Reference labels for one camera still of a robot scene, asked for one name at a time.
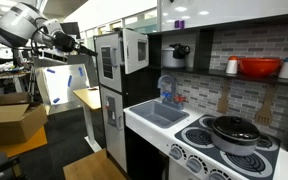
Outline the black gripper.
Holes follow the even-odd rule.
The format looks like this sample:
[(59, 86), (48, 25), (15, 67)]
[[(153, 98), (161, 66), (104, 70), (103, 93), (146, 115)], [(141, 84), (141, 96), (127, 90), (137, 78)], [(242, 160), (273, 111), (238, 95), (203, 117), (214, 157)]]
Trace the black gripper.
[(63, 52), (71, 52), (73, 50), (79, 50), (80, 53), (83, 53), (89, 56), (97, 57), (98, 55), (97, 52), (94, 52), (84, 46), (80, 47), (80, 45), (76, 42), (76, 40), (73, 37), (61, 31), (56, 32), (54, 34), (53, 43), (57, 49)]

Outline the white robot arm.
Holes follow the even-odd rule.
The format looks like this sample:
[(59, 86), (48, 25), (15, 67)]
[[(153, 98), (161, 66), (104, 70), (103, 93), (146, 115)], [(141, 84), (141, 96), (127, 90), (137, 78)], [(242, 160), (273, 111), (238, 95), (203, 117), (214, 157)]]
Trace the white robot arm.
[(24, 47), (28, 41), (56, 48), (61, 52), (77, 51), (89, 56), (97, 53), (80, 45), (66, 34), (57, 19), (47, 19), (30, 4), (19, 2), (0, 17), (0, 43), (11, 47)]

